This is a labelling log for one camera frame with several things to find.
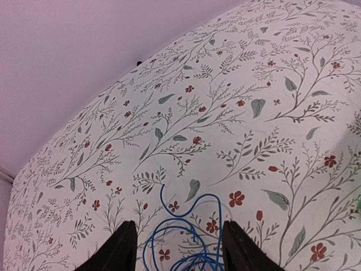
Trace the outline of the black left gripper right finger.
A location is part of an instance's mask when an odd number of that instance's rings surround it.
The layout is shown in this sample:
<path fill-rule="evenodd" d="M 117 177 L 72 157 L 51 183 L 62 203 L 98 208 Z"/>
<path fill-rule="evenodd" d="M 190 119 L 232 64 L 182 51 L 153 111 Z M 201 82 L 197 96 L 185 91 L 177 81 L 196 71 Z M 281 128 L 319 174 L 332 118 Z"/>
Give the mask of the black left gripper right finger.
<path fill-rule="evenodd" d="M 226 271 L 283 271 L 235 221 L 223 223 L 222 251 Z"/>

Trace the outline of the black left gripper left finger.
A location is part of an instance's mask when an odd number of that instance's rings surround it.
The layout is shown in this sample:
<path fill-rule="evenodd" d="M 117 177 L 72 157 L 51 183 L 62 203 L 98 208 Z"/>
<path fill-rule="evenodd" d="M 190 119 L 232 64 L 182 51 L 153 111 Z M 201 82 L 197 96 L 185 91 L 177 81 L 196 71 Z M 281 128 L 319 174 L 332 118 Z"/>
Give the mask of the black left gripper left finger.
<path fill-rule="evenodd" d="M 124 221 L 107 241 L 75 271 L 134 271 L 138 235 L 134 221 Z"/>

